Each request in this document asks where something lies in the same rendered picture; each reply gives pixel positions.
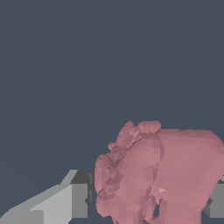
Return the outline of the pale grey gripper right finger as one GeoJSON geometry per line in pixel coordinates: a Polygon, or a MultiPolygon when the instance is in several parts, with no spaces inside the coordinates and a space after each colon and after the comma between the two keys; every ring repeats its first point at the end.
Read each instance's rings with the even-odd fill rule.
{"type": "Polygon", "coordinates": [[[208,199],[203,211],[210,218],[224,219],[224,175],[213,189],[213,193],[208,199]]]}

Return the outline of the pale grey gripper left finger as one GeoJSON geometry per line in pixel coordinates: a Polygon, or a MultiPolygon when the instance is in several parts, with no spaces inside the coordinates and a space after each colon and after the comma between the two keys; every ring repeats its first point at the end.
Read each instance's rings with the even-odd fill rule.
{"type": "Polygon", "coordinates": [[[93,194],[93,172],[70,170],[60,184],[14,206],[0,224],[68,224],[87,218],[93,194]]]}

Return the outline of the pink lumpy figurine object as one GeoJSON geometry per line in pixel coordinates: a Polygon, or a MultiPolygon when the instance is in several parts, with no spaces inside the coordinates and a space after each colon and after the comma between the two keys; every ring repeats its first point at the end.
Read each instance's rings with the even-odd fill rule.
{"type": "Polygon", "coordinates": [[[126,122],[95,162],[96,209],[114,224],[201,224],[222,175],[224,143],[210,130],[126,122]]]}

